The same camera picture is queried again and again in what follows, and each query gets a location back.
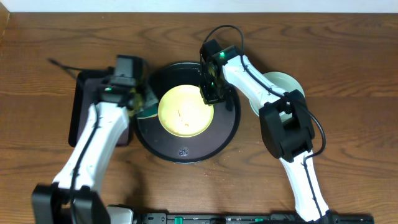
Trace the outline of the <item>mint plate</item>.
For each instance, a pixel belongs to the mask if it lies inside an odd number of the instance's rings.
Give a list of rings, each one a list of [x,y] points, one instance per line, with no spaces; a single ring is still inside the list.
[[[270,82],[272,82],[274,85],[284,89],[287,92],[291,92],[294,90],[298,90],[301,92],[302,95],[305,95],[304,90],[300,83],[290,75],[282,72],[267,72],[264,73],[263,76],[267,78]],[[259,109],[264,106],[265,103],[267,102],[274,102],[276,100],[276,97],[270,93],[265,93],[261,96],[261,101],[258,103],[257,101],[252,102],[251,100],[250,105],[253,110],[253,112],[259,116]]]

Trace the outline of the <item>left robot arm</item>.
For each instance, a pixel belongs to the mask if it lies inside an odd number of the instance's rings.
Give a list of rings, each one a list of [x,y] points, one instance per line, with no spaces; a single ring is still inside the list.
[[[36,223],[134,223],[134,211],[105,206],[100,191],[120,136],[135,114],[158,103],[148,84],[99,85],[84,130],[63,169],[50,185],[32,193]]]

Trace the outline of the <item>green yellow sponge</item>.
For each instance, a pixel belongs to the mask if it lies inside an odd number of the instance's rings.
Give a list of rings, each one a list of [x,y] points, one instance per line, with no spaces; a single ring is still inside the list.
[[[136,114],[137,119],[153,118],[158,115],[158,103],[151,105]]]

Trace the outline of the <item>yellow plate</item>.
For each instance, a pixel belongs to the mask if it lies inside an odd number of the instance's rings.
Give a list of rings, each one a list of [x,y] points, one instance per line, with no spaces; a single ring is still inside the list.
[[[170,134],[191,138],[210,126],[214,113],[214,107],[204,103],[199,87],[179,85],[161,97],[157,114],[162,127]]]

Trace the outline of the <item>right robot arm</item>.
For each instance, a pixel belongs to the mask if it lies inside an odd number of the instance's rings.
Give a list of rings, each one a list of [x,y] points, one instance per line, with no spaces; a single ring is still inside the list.
[[[320,192],[313,167],[314,126],[320,123],[308,110],[299,90],[287,91],[261,74],[243,49],[222,49],[215,40],[200,49],[203,101],[213,105],[226,101],[232,88],[239,89],[258,114],[263,143],[282,163],[294,193],[295,209],[306,222],[321,222],[328,205]]]

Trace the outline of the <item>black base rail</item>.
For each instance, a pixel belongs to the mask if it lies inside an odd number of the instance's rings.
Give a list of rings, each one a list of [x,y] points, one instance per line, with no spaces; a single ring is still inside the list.
[[[187,215],[145,213],[134,216],[133,224],[375,224],[370,216],[326,214],[315,221],[305,221],[295,214],[271,215]]]

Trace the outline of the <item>dark rectangular tray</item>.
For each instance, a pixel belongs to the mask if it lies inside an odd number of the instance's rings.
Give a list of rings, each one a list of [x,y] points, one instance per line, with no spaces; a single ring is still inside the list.
[[[92,103],[115,103],[129,107],[131,94],[124,86],[111,84],[113,70],[82,70],[76,80],[68,143],[75,147],[85,128]]]

